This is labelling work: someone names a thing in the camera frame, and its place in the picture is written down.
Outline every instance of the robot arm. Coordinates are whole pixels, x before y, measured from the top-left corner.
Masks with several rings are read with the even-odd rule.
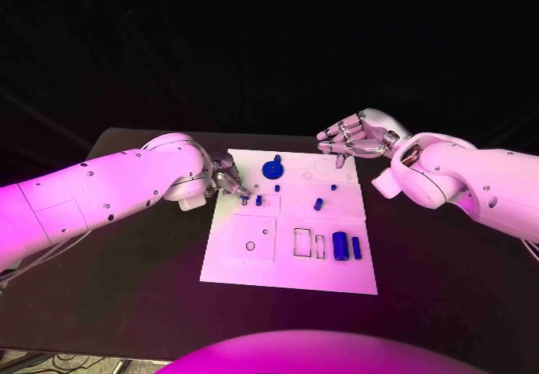
[[[232,156],[207,156],[180,133],[0,188],[0,272],[50,245],[137,213],[164,198],[181,210],[206,203],[219,188],[239,196]]]
[[[386,156],[390,166],[373,180],[386,198],[399,192],[435,209],[455,204],[471,219],[530,242],[539,242],[539,157],[508,150],[477,150],[462,139],[433,133],[412,136],[396,120],[364,109],[318,133],[318,149]]]

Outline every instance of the table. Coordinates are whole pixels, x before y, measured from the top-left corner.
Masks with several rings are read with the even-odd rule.
[[[89,158],[162,133],[109,129]],[[209,152],[317,152],[299,136],[190,135]],[[487,372],[536,372],[537,263],[456,206],[384,199],[370,180],[387,164],[356,159],[377,296],[199,282],[216,197],[188,212],[162,200],[8,284],[0,347],[174,360],[249,333],[315,329],[402,341]]]

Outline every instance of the white board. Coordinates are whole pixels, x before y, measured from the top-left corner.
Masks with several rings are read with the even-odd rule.
[[[324,154],[227,152],[252,197],[246,206],[233,195],[217,197],[200,281],[376,295],[353,157],[335,169],[334,156]],[[262,175],[262,165],[276,154],[284,174],[271,180]],[[258,195],[260,206],[255,203]],[[317,198],[322,199],[318,211],[312,209]],[[348,261],[333,257],[335,231],[348,237]],[[353,236],[361,259],[353,258]]]

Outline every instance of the blue object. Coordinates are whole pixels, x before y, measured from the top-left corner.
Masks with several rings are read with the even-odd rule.
[[[272,161],[268,161],[262,166],[262,174],[268,179],[281,178],[284,167],[281,165],[281,156],[276,154]]]
[[[322,200],[317,198],[317,202],[314,203],[314,210],[322,209]]]
[[[361,259],[361,249],[358,248],[358,239],[356,236],[351,238],[351,248],[353,248],[353,258]]]
[[[337,231],[333,233],[333,257],[337,261],[347,261],[348,254],[348,239],[346,232]]]

